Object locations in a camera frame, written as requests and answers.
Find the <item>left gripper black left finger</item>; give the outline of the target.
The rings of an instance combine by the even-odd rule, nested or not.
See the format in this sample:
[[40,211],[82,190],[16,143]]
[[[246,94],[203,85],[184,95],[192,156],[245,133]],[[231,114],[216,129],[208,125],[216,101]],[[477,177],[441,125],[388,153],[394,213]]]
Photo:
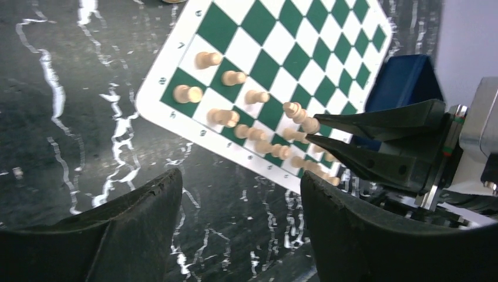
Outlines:
[[1,230],[2,281],[165,281],[179,169],[53,225]]

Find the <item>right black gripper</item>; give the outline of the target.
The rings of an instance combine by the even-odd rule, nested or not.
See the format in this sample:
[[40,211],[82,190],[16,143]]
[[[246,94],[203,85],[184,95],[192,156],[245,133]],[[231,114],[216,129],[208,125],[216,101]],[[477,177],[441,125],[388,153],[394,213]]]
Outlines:
[[[314,118],[321,125],[384,142],[435,131],[445,109],[444,102],[431,99],[401,108]],[[374,152],[318,135],[307,135],[306,140],[330,152],[361,179],[406,193],[429,190],[415,199],[424,209],[447,203],[473,212],[496,212],[497,77],[482,78],[471,105],[454,105],[448,112],[452,123],[440,170],[419,157]]]

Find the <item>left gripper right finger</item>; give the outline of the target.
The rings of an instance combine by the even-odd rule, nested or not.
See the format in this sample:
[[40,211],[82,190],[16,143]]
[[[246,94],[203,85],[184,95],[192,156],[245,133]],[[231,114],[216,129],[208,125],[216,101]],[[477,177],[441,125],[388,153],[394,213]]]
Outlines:
[[497,225],[435,226],[380,209],[312,172],[301,197],[321,281],[496,281]]

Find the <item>light pawn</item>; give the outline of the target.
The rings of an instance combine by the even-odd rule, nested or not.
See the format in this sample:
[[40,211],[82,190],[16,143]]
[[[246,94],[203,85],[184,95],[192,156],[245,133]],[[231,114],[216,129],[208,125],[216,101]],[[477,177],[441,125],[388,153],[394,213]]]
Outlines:
[[325,152],[324,153],[324,160],[327,162],[336,162],[337,158],[331,154],[330,152]]
[[282,136],[287,141],[292,140],[293,142],[300,142],[303,144],[309,143],[309,141],[306,140],[307,134],[305,132],[296,131],[290,127],[284,129]]
[[313,145],[313,152],[314,153],[323,153],[323,152],[325,152],[325,149],[322,148],[321,146]]
[[248,139],[252,141],[267,140],[267,135],[262,129],[249,127],[244,124],[239,124],[234,128],[234,134],[239,139]]
[[248,105],[256,103],[266,103],[270,99],[270,94],[265,91],[249,90],[245,94],[245,103]]

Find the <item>light piece back rank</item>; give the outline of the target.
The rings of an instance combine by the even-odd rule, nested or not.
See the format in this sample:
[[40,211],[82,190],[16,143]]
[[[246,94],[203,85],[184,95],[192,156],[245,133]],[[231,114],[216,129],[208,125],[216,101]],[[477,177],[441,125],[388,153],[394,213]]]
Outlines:
[[199,52],[195,56],[195,65],[197,69],[206,69],[219,65],[223,60],[223,55],[219,52]]
[[299,156],[294,156],[291,159],[291,166],[303,170],[314,170],[316,169],[317,163],[312,160],[305,160]]

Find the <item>light piece rank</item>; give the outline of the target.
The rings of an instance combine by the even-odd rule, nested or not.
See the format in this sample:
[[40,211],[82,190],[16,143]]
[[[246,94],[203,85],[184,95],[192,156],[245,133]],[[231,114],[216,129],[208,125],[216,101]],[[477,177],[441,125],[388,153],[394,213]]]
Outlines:
[[219,65],[223,60],[223,55],[219,52],[199,52],[195,56],[195,65],[197,69],[206,69]]
[[221,76],[221,82],[225,86],[234,86],[242,84],[246,81],[247,75],[244,72],[236,72],[234,70],[225,71]]
[[291,166],[303,170],[314,170],[316,169],[317,163],[312,160],[305,160],[299,156],[294,156],[291,159]]

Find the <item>light queen piece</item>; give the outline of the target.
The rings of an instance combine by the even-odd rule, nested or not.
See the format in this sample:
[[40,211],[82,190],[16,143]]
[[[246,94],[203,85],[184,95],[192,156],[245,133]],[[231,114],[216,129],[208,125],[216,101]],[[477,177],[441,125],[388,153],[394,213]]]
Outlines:
[[320,123],[318,119],[308,116],[307,111],[298,102],[285,102],[282,106],[285,115],[296,124],[301,125],[307,134],[319,132]]

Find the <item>light piece corner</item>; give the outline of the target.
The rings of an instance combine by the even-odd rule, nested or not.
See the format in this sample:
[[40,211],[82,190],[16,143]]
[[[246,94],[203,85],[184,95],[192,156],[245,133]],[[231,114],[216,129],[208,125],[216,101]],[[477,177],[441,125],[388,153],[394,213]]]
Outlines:
[[197,86],[177,85],[173,90],[173,99],[177,103],[199,103],[204,92]]

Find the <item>light piece passed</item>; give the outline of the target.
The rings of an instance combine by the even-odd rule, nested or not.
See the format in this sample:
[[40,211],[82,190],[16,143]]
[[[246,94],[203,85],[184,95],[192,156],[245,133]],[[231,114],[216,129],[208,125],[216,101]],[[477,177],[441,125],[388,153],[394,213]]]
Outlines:
[[270,154],[272,157],[286,160],[291,156],[291,149],[289,146],[281,144],[271,144],[268,141],[260,140],[255,143],[255,151],[261,154]]

